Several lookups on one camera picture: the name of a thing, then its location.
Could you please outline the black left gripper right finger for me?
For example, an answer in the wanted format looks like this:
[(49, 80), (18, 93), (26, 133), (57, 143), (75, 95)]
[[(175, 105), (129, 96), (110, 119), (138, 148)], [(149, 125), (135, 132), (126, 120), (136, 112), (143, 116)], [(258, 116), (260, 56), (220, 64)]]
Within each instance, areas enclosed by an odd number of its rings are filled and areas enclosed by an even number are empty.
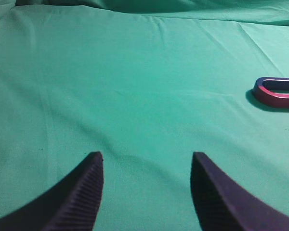
[(289, 216), (246, 191), (203, 152), (193, 153), (190, 185), (204, 231), (289, 231)]

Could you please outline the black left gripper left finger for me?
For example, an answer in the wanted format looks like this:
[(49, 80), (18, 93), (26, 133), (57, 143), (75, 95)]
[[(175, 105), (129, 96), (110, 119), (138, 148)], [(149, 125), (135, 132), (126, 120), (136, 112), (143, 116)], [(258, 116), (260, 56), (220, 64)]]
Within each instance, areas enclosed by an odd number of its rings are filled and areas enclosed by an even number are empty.
[(103, 184), (102, 153), (91, 152), (48, 191), (1, 217), (0, 231), (91, 231)]

